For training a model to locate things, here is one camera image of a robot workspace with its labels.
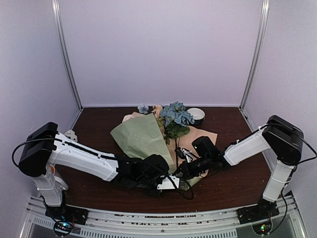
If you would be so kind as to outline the pink and green wrapping paper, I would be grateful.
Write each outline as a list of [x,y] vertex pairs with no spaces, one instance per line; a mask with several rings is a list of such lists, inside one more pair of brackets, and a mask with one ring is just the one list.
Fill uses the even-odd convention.
[[[153,114],[141,115],[133,112],[124,117],[122,121],[111,132],[112,138],[120,149],[130,158],[145,159],[152,154],[161,155],[169,165],[169,173],[176,170],[175,143],[165,143],[163,138],[164,128],[159,127]],[[201,137],[207,136],[213,144],[216,143],[217,134],[189,126],[189,133],[177,139],[178,147],[185,148],[195,156],[198,153],[192,146],[192,142]]]

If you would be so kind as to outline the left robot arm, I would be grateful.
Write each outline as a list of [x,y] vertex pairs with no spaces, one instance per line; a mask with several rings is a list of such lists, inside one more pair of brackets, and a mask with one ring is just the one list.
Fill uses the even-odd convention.
[[55,222],[63,222],[65,226],[85,224],[88,210],[66,205],[64,192],[68,185],[58,175],[56,165],[126,188],[144,188],[155,196],[179,185],[179,179],[169,175],[169,165],[162,156],[150,155],[142,160],[97,151],[58,132],[54,122],[48,122],[30,134],[17,148],[23,151],[19,162],[14,165],[32,178],[44,198],[46,216]]

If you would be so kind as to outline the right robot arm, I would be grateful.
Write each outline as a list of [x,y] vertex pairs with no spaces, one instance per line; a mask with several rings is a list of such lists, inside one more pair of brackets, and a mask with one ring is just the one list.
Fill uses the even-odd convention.
[[202,172],[228,170],[240,162],[266,150],[272,150],[277,162],[268,183],[257,203],[237,210],[240,224],[252,223],[278,215],[276,201],[302,157],[303,132],[277,115],[242,140],[230,144],[220,151],[206,136],[192,142],[199,157],[182,163],[177,173],[184,179],[192,179]]

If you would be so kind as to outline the white and dark bowl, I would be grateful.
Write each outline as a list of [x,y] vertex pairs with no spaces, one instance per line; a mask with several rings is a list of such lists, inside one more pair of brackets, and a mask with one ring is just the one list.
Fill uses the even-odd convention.
[[199,108],[189,108],[187,112],[193,117],[191,125],[201,125],[205,120],[205,112]]

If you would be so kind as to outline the white ribbon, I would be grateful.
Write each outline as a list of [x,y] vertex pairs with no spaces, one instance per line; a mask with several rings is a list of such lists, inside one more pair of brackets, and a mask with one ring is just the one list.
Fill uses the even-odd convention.
[[78,137],[73,130],[66,131],[64,135],[72,141],[75,141],[75,142],[78,141]]

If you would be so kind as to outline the orange and white cup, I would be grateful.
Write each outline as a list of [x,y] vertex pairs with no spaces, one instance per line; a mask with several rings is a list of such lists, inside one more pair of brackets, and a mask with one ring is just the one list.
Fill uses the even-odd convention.
[[50,169],[52,171],[52,174],[54,176],[54,180],[60,185],[62,190],[67,191],[69,189],[69,186],[67,183],[64,181],[62,176],[58,173],[57,169],[55,168],[54,165],[50,165]]

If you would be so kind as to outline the aluminium front rail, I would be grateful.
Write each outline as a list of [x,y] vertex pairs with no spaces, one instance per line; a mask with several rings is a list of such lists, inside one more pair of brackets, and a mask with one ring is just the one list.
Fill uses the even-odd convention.
[[236,208],[189,213],[127,213],[88,209],[86,223],[76,224],[70,238],[261,238],[268,223],[270,238],[306,238],[292,195],[277,201],[279,214],[242,224]]

